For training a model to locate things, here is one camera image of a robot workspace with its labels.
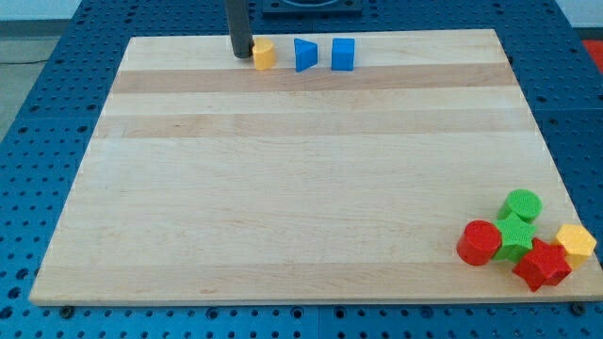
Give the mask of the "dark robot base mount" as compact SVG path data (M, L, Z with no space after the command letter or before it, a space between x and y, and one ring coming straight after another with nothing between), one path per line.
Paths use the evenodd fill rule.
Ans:
M362 0L260 0L264 16L361 14Z

